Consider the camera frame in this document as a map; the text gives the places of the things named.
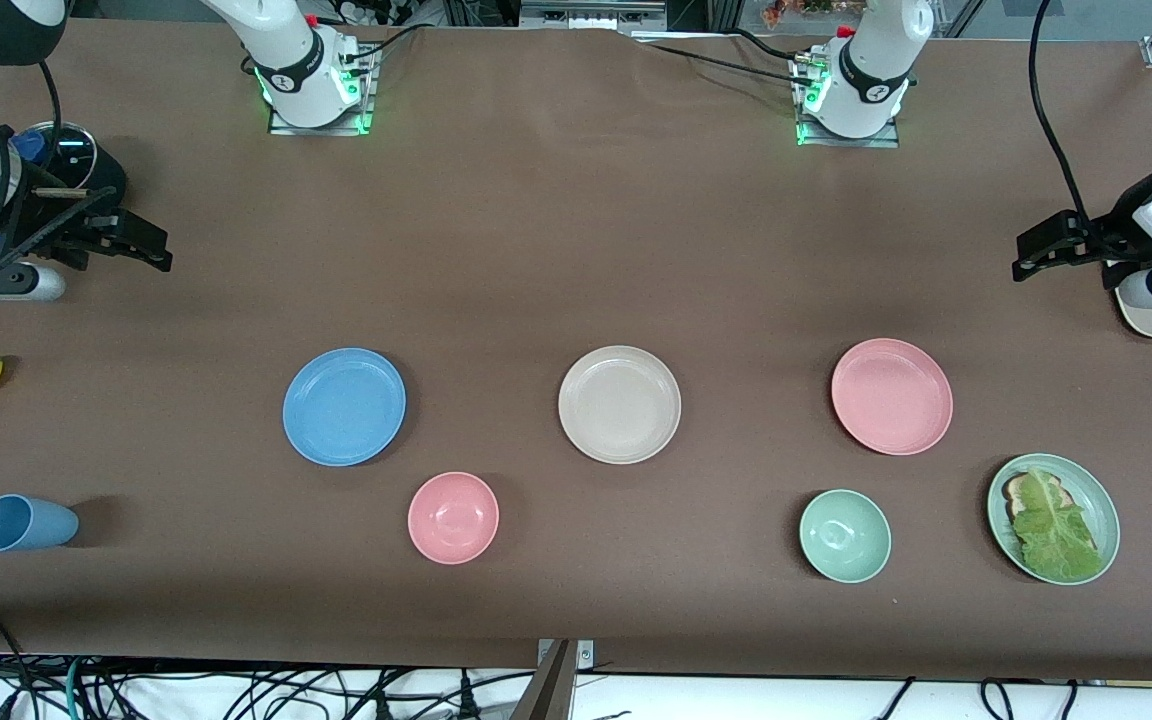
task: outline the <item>bread slice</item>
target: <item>bread slice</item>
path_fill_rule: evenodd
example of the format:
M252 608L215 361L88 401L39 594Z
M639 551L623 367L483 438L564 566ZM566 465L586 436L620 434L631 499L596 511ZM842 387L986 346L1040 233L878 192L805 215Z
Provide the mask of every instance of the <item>bread slice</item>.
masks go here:
M1010 478L1009 480L1007 480L1007 484L1002 486L1002 495L1007 498L1007 515L1011 516L1011 521L1015 521L1016 515L1018 515L1021 511L1024 511L1025 509L1024 501L1020 500L1020 480L1023 480L1028 477L1029 477L1028 473L1016 475L1015 478ZM1056 492L1060 493L1061 507L1069 507L1071 505L1076 505L1074 502L1074 497L1070 495L1068 488L1061 486L1060 478L1058 478L1055 475L1052 475L1051 482L1055 484ZM1096 547L1094 539L1092 540L1092 547Z

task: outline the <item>teal cable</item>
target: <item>teal cable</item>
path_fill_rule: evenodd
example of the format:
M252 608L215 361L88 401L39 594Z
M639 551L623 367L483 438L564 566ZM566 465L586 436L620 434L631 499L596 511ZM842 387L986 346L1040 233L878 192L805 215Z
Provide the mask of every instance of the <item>teal cable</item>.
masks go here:
M74 706L74 680L78 677L77 657L69 664L69 670L65 674L65 706L69 710L69 720L78 720L78 708Z

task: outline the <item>white floor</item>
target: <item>white floor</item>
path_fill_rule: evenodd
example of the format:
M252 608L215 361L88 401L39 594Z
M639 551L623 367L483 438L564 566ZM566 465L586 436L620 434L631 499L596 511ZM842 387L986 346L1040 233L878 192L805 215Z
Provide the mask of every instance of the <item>white floor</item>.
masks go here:
M472 670L471 679L492 679L509 670ZM346 673L351 689L366 689L376 680L373 670ZM394 694L448 694L458 688L457 670L417 670L400 679L389 691ZM338 689L335 679L316 685ZM477 705L484 708L514 703L524 691L526 679L484 687L475 691ZM1011 710L1020 720L1056 720L1068 688L1064 685L1007 685ZM223 712L245 694L243 679L135 680L126 687L128 700L152 720L220 720ZM573 698L573 720L607 720L626 714L627 720L684 720L691 717L768 720L869 720L886 710L899 682L882 680L781 680L781 679L653 679L653 676L581 676ZM975 683L914 683L900 703L892 720L990 720ZM0 682L0 703L8 694ZM265 717L271 702L282 691L270 694L257 706L255 717ZM344 705L329 694L309 694L323 702L331 717L341 717ZM998 711L1002 703L993 697ZM417 714L427 702L393 702L397 720ZM44 720L67 720L63 712L44 706ZM452 712L447 706L430 711L422 720L439 720ZM372 720L376 706L356 715ZM17 702L14 719L32 717L28 702ZM1081 687L1070 720L1138 720L1152 717L1152 689ZM321 720L321 708L303 703L285 703L278 720Z

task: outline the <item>gray floor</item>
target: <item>gray floor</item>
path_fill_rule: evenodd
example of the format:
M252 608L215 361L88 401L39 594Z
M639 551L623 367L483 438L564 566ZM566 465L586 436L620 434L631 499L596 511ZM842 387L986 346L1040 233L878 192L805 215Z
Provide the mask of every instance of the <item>gray floor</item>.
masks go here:
M956 10L963 0L945 3ZM1028 38L1037 5L1037 0L991 0L965 37ZM78 13L111 18L217 20L198 0L79 0ZM1139 40L1149 33L1152 0L1055 0L1051 17L1043 23L1043 37L1051 40Z

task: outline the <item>plate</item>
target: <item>plate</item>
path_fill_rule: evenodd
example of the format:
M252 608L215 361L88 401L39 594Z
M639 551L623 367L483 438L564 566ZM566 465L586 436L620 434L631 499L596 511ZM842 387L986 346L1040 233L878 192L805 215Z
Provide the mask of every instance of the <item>plate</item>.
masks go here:
M950 381L931 355L878 338L847 351L833 369L833 410L861 445L915 455L945 437L954 416Z
M558 418L577 450L628 465L669 445L682 418L682 395L657 356L614 344L581 357L558 389Z
M892 529L873 500L850 488L832 488L808 503L799 544L824 577L863 583L887 564Z
M1082 507L1083 520L1087 523L1087 530L1092 532L1092 541L1101 552L1102 560L1100 573L1092 575L1091 578L1076 579L1074 583L1068 582L1068 579L1047 579L1025 568L1024 562L1021 562L1020 538L1016 537L1015 530L1011 530L1011 518L1007 516L1007 498L1002 495L1002 488L1007 480L1015 478L1016 475L1028 473L1029 470L1036 469L1046 470L1060 478L1061 487L1069 491L1074 502ZM1105 486L1092 477L1092 473L1083 469L1083 465L1073 460L1037 452L1032 455L1021 455L1007 462L990 483L990 491L984 505L986 505L990 529L998 541L998 547L1001 547L1002 552L1015 562L1016 568L1033 575L1034 578L1043 579L1044 583L1053 585L1091 583L1092 579L1100 578L1106 570L1111 569L1111 564L1114 564L1114 559L1119 555L1119 511L1115 510L1114 501L1111 500L1111 493L1105 492Z
M483 555L499 523L495 493L470 473L442 473L425 480L407 509L412 544L439 564L462 564Z
M371 460L397 435L407 391L394 365L361 347L311 359L283 397L283 430L306 460L342 468Z

